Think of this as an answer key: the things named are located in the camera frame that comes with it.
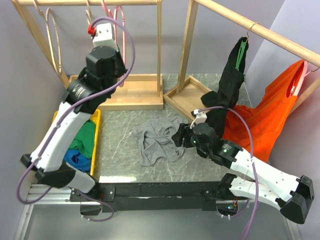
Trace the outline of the grey tank top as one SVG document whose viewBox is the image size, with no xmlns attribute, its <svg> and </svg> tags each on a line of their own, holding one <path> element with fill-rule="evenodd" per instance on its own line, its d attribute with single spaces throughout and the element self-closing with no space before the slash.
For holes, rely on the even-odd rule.
<svg viewBox="0 0 320 240">
<path fill-rule="evenodd" d="M 139 149 L 140 165 L 142 167 L 153 166 L 160 158 L 169 162 L 179 160 L 185 149 L 182 146 L 176 146 L 172 136 L 177 133 L 180 124 L 187 122 L 179 116 L 173 118 L 157 117 L 135 126 L 132 134 Z"/>
</svg>

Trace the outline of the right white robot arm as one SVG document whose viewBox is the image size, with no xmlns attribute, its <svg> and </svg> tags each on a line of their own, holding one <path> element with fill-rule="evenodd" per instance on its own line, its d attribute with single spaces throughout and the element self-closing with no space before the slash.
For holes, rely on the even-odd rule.
<svg viewBox="0 0 320 240">
<path fill-rule="evenodd" d="M 219 183 L 224 199 L 244 197 L 270 205 L 290 221 L 303 225 L 315 198 L 313 181 L 308 176 L 297 177 L 261 161 L 237 144 L 218 137 L 207 123 L 191 126 L 181 123 L 171 137 L 177 147 L 193 148 L 202 158 L 251 178 L 227 174 Z"/>
</svg>

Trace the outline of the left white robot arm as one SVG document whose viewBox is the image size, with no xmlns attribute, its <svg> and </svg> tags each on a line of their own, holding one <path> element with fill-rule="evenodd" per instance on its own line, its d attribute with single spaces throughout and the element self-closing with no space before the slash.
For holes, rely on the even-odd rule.
<svg viewBox="0 0 320 240">
<path fill-rule="evenodd" d="M 88 173 L 64 162 L 64 156 L 80 128 L 111 97 L 127 70 L 120 50 L 114 46 L 97 46 L 85 60 L 86 66 L 69 84 L 40 145 L 31 154 L 24 154 L 21 162 L 35 172 L 39 183 L 74 188 L 94 201 L 100 195 L 99 184 Z"/>
</svg>

